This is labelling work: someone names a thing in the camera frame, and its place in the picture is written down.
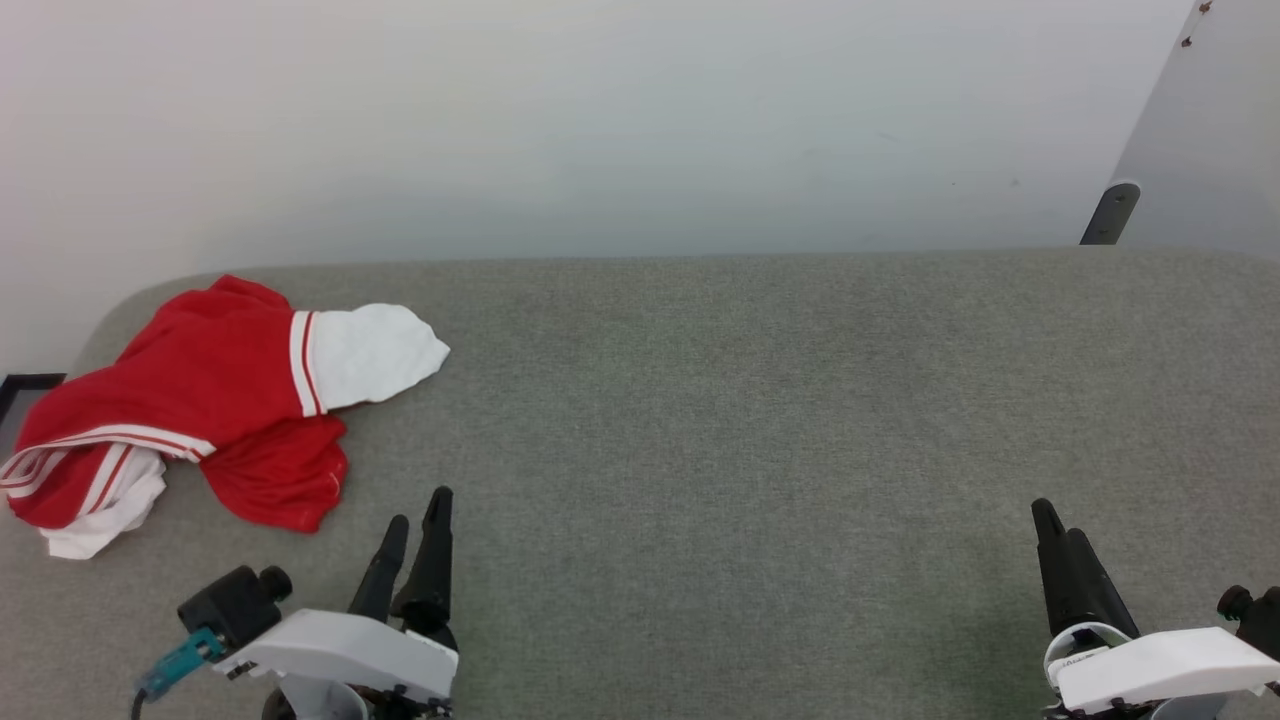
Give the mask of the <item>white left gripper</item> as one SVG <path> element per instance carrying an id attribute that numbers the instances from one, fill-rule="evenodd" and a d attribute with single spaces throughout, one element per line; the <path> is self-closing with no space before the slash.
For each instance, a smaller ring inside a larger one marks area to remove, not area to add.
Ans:
<path id="1" fill-rule="evenodd" d="M 215 671 L 271 676 L 265 717 L 449 717 L 460 665 L 449 628 L 453 489 L 439 486 L 421 521 L 422 538 L 397 596 L 410 521 L 390 519 L 348 614 L 303 609 Z M 401 632 L 385 624 L 392 615 Z"/>

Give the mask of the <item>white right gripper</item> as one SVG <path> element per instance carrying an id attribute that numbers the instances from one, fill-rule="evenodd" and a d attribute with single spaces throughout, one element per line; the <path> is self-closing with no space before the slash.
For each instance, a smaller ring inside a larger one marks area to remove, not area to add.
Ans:
<path id="1" fill-rule="evenodd" d="M 1277 660 L 1222 628 L 1139 637 L 1085 533 L 1047 498 L 1030 514 L 1055 637 L 1043 670 L 1057 702 L 1046 719 L 1216 719 L 1231 697 L 1277 687 Z"/>

